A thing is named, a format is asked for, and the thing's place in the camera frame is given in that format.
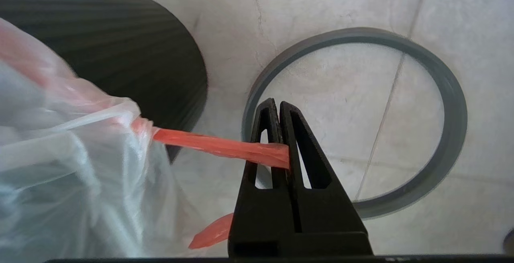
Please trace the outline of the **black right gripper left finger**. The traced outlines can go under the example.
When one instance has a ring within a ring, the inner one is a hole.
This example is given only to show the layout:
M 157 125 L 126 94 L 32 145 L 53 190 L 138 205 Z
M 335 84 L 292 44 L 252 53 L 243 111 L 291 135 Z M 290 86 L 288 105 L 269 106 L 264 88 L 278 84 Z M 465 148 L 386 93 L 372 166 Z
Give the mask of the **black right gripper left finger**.
M 229 256 L 278 256 L 294 231 L 287 171 L 273 168 L 272 187 L 259 189 L 257 163 L 246 161 L 228 238 Z

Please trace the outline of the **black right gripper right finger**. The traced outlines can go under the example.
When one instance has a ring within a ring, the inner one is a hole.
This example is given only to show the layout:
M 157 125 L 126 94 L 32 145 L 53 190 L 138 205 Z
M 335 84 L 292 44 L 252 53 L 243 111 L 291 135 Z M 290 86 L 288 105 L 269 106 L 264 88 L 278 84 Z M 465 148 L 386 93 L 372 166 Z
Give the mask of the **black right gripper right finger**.
M 287 256 L 368 256 L 368 232 L 301 111 L 281 102 L 280 123 L 290 148 L 292 234 L 280 240 Z

